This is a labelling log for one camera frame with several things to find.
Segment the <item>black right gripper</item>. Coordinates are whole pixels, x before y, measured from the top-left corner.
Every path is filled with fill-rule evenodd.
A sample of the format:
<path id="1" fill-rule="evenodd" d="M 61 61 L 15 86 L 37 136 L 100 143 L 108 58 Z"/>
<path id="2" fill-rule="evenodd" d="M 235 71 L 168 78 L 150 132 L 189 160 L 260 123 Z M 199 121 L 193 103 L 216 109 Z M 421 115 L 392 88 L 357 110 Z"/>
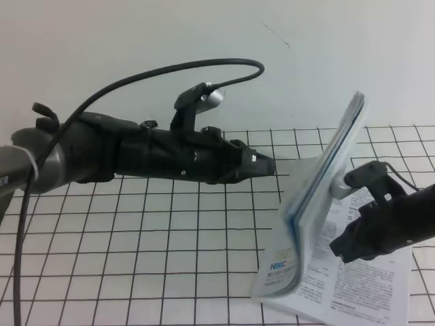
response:
<path id="1" fill-rule="evenodd" d="M 411 206 L 395 200 L 384 204 L 372 201 L 359 209 L 360 217 L 330 243 L 335 256 L 347 264 L 357 259 L 373 260 L 413 243 Z"/>

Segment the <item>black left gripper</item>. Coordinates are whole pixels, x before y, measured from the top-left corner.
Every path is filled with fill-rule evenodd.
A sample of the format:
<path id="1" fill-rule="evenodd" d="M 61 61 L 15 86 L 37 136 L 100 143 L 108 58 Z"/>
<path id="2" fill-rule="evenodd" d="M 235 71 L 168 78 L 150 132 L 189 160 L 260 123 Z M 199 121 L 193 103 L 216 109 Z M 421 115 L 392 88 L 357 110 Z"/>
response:
<path id="1" fill-rule="evenodd" d="M 118 175 L 234 184 L 275 174 L 275 160 L 216 127 L 201 131 L 161 130 L 155 121 L 124 128 L 114 158 Z"/>

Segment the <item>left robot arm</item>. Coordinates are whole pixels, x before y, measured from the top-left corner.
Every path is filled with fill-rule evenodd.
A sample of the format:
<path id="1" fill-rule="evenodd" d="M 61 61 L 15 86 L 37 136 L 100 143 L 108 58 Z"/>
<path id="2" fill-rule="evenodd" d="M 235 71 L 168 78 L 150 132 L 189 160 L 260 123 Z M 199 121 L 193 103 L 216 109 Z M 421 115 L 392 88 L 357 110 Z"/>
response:
<path id="1" fill-rule="evenodd" d="M 234 184 L 274 174 L 275 161 L 240 140 L 225 140 L 219 128 L 161 130 L 154 120 L 137 124 L 85 112 L 72 123 L 43 166 L 38 157 L 60 130 L 55 113 L 41 104 L 32 128 L 16 131 L 1 147 L 1 210 L 14 192 L 34 181 L 43 194 L 68 183 L 104 183 L 116 175 Z"/>

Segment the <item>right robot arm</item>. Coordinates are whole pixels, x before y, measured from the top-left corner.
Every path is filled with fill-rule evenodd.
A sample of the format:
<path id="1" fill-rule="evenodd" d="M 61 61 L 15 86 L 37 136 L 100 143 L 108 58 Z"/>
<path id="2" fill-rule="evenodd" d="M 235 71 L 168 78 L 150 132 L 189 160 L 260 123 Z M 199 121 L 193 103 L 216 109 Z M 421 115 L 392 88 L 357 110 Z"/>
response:
<path id="1" fill-rule="evenodd" d="M 359 208 L 360 217 L 330 243 L 335 256 L 347 264 L 381 255 L 434 237 L 434 186 L 383 204 L 372 201 Z"/>

